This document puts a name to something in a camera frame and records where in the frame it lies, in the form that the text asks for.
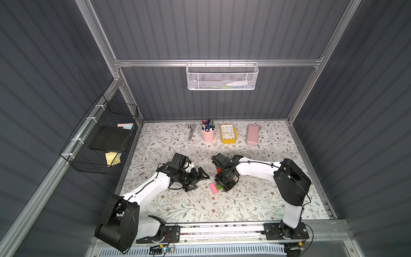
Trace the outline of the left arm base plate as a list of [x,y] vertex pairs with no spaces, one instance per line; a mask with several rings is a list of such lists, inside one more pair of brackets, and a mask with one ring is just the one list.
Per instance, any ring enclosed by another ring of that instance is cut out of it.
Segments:
[[137,244],[173,244],[180,241],[181,226],[178,224],[168,225],[160,229],[160,232],[154,237],[145,237],[137,239]]

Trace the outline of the pink wooden block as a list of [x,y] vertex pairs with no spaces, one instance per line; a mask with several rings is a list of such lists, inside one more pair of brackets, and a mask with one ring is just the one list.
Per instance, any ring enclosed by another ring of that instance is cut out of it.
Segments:
[[218,189],[217,189],[217,186],[215,185],[215,183],[210,183],[209,187],[210,187],[210,190],[211,190],[212,194],[217,194],[218,193]]

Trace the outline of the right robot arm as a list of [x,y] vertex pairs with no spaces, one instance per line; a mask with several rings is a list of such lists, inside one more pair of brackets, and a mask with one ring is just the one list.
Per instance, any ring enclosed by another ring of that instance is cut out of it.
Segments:
[[284,215],[279,223],[264,226],[268,240],[300,239],[305,241],[309,233],[301,221],[305,197],[311,186],[310,178],[289,158],[281,162],[256,161],[242,155],[229,158],[219,153],[212,158],[220,172],[215,176],[216,184],[230,191],[241,176],[253,176],[276,183],[285,201]]

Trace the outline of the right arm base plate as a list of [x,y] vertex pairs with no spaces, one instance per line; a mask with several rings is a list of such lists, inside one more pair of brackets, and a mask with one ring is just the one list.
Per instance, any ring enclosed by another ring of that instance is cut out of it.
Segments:
[[271,222],[263,224],[262,234],[267,240],[299,240],[306,241],[310,238],[309,232],[303,222],[299,222],[296,228],[280,222]]

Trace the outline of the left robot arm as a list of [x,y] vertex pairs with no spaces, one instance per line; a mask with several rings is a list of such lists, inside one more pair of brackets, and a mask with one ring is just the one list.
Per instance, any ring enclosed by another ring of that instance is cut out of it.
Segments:
[[129,251],[132,244],[140,239],[163,240],[166,237],[165,221],[154,215],[141,219],[140,211],[163,191],[172,190],[174,183],[181,185],[177,190],[189,192],[198,188],[198,182],[209,178],[203,168],[196,168],[189,157],[175,154],[171,161],[160,164],[142,185],[122,196],[114,194],[108,199],[96,226],[95,238],[122,253]]

